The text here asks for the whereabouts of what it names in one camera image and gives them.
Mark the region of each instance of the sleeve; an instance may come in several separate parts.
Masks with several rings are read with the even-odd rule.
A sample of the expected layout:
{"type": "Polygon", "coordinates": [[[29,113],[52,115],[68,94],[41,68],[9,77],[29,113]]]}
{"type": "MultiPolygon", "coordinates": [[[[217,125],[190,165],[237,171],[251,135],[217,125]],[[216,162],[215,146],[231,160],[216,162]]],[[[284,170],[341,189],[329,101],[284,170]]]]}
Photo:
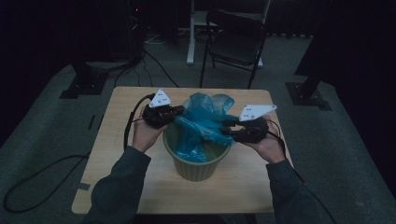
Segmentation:
{"type": "Polygon", "coordinates": [[[146,154],[127,147],[111,174],[99,180],[93,188],[92,207],[82,223],[132,223],[150,161],[146,154]]]}
{"type": "Polygon", "coordinates": [[[289,160],[267,164],[276,223],[321,223],[318,204],[294,173],[289,160]]]}

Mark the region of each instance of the person's right arm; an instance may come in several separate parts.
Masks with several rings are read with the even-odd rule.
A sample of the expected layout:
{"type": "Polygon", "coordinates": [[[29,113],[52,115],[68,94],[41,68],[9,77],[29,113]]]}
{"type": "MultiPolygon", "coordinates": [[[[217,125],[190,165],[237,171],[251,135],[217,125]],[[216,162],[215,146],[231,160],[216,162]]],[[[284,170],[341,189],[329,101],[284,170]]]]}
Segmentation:
{"type": "MultiPolygon", "coordinates": [[[[271,121],[267,121],[269,132],[278,136],[271,121]]],[[[267,134],[258,144],[244,143],[256,150],[268,161],[266,165],[277,224],[321,223],[315,198],[300,182],[300,179],[285,158],[275,137],[267,134]]]]}

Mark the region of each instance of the chair frame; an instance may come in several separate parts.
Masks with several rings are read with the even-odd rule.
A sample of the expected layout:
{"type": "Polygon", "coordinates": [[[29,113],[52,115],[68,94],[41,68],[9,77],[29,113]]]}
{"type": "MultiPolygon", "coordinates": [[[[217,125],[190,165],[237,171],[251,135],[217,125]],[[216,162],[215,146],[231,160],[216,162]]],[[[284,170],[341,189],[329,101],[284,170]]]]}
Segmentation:
{"type": "Polygon", "coordinates": [[[206,15],[206,31],[208,33],[208,39],[206,40],[206,43],[205,43],[205,55],[204,55],[203,67],[202,67],[202,71],[201,71],[200,88],[202,88],[202,84],[203,84],[203,81],[204,81],[204,72],[205,72],[206,58],[207,58],[207,54],[209,53],[209,55],[212,57],[213,68],[216,68],[215,62],[217,62],[217,63],[224,63],[224,64],[227,64],[227,65],[230,65],[230,66],[233,66],[233,67],[237,67],[237,68],[240,68],[240,69],[243,69],[243,70],[251,72],[250,79],[249,79],[249,82],[247,84],[247,89],[250,89],[251,83],[252,83],[254,77],[256,76],[256,71],[257,71],[257,68],[258,68],[258,64],[259,64],[260,58],[262,56],[262,48],[264,46],[264,42],[265,42],[265,39],[267,37],[266,26],[263,24],[263,22],[259,21],[259,20],[247,18],[247,17],[238,16],[238,15],[232,14],[230,12],[226,12],[226,11],[216,10],[215,9],[215,10],[209,11],[207,13],[207,15],[206,15]],[[215,54],[212,54],[210,52],[210,46],[213,44],[212,27],[213,27],[213,24],[215,24],[215,23],[213,23],[208,17],[210,17],[210,13],[214,13],[214,11],[216,11],[215,13],[218,13],[218,12],[227,13],[227,14],[230,14],[230,16],[232,16],[232,17],[241,18],[242,20],[249,20],[250,22],[257,23],[258,27],[260,26],[260,29],[262,31],[262,36],[261,36],[261,40],[260,40],[261,43],[260,43],[259,50],[258,50],[253,62],[242,63],[242,62],[235,61],[235,60],[232,60],[232,59],[229,59],[229,58],[220,57],[219,55],[215,55],[215,54]]]}

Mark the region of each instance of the hand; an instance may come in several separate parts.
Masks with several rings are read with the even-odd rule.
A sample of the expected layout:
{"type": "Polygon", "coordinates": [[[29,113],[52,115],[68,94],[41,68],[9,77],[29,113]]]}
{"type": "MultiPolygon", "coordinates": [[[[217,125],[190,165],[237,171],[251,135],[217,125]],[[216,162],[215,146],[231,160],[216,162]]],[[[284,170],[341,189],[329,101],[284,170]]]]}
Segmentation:
{"type": "MultiPolygon", "coordinates": [[[[279,136],[279,132],[274,128],[273,123],[270,116],[263,116],[265,120],[267,120],[268,131],[279,136]]],[[[262,139],[259,143],[242,143],[245,146],[251,147],[256,150],[259,155],[270,163],[276,163],[279,161],[285,160],[285,155],[283,154],[282,147],[277,142],[277,139],[270,134],[267,134],[264,139],[262,139]]]]}
{"type": "Polygon", "coordinates": [[[137,121],[134,122],[134,138],[132,147],[145,153],[157,141],[158,136],[165,131],[167,125],[160,129],[152,128],[143,120],[142,115],[145,107],[142,107],[137,121]]]}

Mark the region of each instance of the table top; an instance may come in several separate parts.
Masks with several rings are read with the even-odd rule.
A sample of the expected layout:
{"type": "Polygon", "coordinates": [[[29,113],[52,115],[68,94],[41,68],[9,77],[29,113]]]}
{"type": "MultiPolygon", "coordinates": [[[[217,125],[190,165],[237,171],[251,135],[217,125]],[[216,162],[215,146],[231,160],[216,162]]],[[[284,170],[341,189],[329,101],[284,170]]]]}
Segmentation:
{"type": "MultiPolygon", "coordinates": [[[[137,102],[159,88],[117,87],[110,98],[91,156],[80,183],[88,189],[78,189],[72,210],[86,214],[91,208],[94,185],[110,174],[120,158],[126,122],[137,102]]],[[[239,116],[245,105],[271,105],[270,93],[264,90],[226,90],[163,88],[172,105],[181,105],[190,95],[224,93],[235,100],[228,114],[239,116]]],[[[269,114],[278,123],[276,112],[269,114]]],[[[171,155],[160,135],[146,154],[151,163],[138,214],[224,214],[273,212],[272,195],[264,161],[253,149],[236,143],[219,162],[215,173],[207,180],[191,182],[178,175],[171,155]]]]}

